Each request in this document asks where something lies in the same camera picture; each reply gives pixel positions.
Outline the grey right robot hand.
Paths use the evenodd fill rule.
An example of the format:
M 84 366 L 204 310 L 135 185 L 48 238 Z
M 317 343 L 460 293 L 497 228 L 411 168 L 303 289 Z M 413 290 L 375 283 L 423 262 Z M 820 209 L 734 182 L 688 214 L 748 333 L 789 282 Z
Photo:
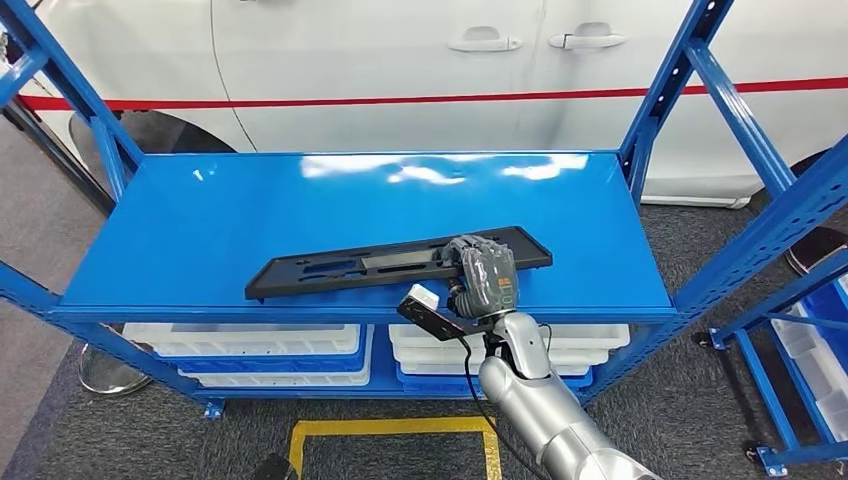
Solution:
M 461 270 L 449 280 L 448 309 L 465 319 L 479 319 L 516 309 L 517 277 L 513 251 L 505 244 L 464 234 L 442 248 L 446 266 Z

